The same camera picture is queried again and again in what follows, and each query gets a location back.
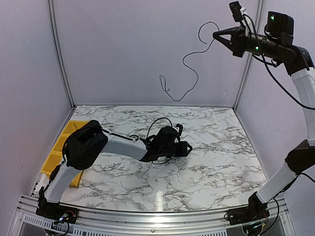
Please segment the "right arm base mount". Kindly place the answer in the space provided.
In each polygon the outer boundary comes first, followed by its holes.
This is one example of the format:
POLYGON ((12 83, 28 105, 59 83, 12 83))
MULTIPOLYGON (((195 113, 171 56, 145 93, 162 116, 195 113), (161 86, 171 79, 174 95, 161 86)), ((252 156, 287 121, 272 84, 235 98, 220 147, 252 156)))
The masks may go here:
POLYGON ((248 206, 229 209, 224 215, 224 219, 230 225, 244 224, 261 219, 267 219, 270 216, 269 209, 264 207, 258 212, 251 212, 248 206))

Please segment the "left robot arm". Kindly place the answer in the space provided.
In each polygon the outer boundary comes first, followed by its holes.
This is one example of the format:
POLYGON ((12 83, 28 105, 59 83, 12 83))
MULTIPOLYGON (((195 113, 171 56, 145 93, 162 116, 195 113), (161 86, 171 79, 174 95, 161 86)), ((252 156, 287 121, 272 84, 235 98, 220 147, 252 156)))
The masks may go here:
POLYGON ((192 146, 181 140, 183 126, 165 126, 156 135, 143 138, 126 137, 105 130, 91 120, 70 134, 62 147, 62 157, 49 176, 46 187, 39 191, 38 209, 52 219, 62 215, 60 200, 72 180, 90 168, 101 153, 118 154, 139 162, 154 162, 160 157, 187 157, 192 146))

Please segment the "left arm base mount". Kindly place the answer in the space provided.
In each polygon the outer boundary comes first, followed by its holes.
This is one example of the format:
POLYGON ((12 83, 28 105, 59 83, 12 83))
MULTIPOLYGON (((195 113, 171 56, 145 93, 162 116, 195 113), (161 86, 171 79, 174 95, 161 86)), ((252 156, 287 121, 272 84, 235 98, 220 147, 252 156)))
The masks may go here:
POLYGON ((77 220, 78 209, 56 203, 46 203, 42 206, 38 206, 35 213, 36 215, 54 220, 55 222, 66 221, 69 224, 74 224, 77 220))

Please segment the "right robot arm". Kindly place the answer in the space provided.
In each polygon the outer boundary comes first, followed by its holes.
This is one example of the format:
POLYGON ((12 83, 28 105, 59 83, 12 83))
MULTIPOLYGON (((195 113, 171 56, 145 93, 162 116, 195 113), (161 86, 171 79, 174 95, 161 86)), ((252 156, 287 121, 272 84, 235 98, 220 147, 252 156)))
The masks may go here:
POLYGON ((286 14, 268 12, 264 34, 258 34, 252 18, 238 2, 230 4, 230 9, 238 27, 213 33, 213 38, 227 47, 234 56, 242 57, 245 52, 261 56, 267 72, 276 84, 300 107, 303 108, 307 126, 307 139, 291 150, 282 167, 266 184, 248 199, 248 206, 242 211, 248 220, 255 220, 268 202, 286 190, 305 170, 315 164, 315 65, 307 49, 293 44, 294 19, 286 14), (295 98, 276 79, 269 66, 283 64, 295 85, 295 98))

